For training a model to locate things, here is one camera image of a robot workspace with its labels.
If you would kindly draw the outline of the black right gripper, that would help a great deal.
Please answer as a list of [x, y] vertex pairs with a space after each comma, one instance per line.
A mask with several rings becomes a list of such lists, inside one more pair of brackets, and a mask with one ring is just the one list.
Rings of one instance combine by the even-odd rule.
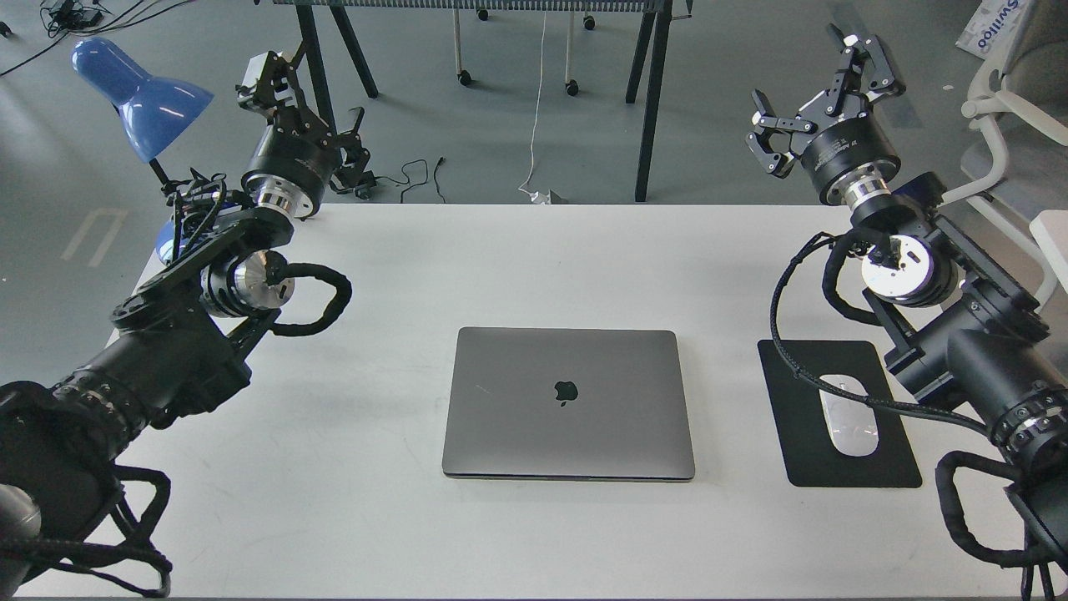
[[760, 90], [753, 90], [755, 106], [751, 149], [766, 174], [785, 179], [800, 159], [801, 167], [824, 205], [842, 205], [832, 193], [834, 181], [863, 164], [874, 164], [885, 179], [900, 171], [901, 161], [876, 118], [871, 105], [904, 95], [904, 80], [895, 62], [877, 35], [844, 34], [836, 23], [827, 31], [841, 53], [832, 83], [798, 111], [798, 117], [781, 118]]

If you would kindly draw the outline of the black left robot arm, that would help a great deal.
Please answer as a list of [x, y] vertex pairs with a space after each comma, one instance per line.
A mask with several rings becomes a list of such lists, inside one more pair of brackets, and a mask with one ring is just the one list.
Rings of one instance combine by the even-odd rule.
[[370, 156], [357, 130], [336, 133], [310, 110], [298, 65], [267, 51], [236, 89], [267, 122], [240, 187], [199, 172], [164, 181], [172, 246], [164, 269], [112, 312], [117, 339], [54, 386], [3, 386], [5, 600], [50, 569], [106, 578], [127, 560], [159, 578], [138, 594], [168, 596], [172, 566], [150, 536], [170, 479], [119, 465], [119, 453], [145, 427], [210, 413], [247, 388], [264, 335], [315, 335], [350, 304], [346, 276], [279, 253], [325, 188]]

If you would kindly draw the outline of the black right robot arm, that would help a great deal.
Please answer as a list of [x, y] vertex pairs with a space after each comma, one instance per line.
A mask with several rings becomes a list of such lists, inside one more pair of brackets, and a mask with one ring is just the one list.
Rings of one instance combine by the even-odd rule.
[[[934, 469], [940, 511], [965, 554], [1022, 571], [1020, 597], [1040, 582], [1054, 600], [1051, 567], [1065, 569], [1065, 377], [1038, 353], [1050, 328], [1039, 301], [940, 213], [949, 191], [931, 172], [892, 189], [901, 161], [874, 117], [879, 100], [904, 94], [895, 64], [876, 35], [828, 30], [839, 51], [831, 84], [794, 117], [773, 112], [759, 90], [748, 147], [782, 179], [801, 164], [821, 202], [850, 209], [850, 230], [817, 233], [786, 267], [771, 297], [770, 336], [794, 377], [875, 411], [934, 420], [985, 434], [1000, 459], [945, 454]], [[913, 401], [845, 391], [805, 368], [779, 335], [779, 298], [794, 271], [828, 248], [824, 300], [843, 318], [882, 328], [884, 358]], [[955, 476], [968, 468], [1007, 481], [1025, 545], [995, 550], [965, 525]]]

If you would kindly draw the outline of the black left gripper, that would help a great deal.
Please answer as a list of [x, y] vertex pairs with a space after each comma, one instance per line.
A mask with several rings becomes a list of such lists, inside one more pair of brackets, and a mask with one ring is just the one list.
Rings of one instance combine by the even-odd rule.
[[320, 209], [325, 187], [333, 191], [370, 191], [370, 151], [359, 128], [365, 110], [355, 107], [350, 130], [332, 135], [310, 110], [295, 66], [281, 53], [266, 51], [250, 59], [236, 85], [238, 107], [267, 123], [244, 174], [244, 192], [293, 220], [307, 220]]

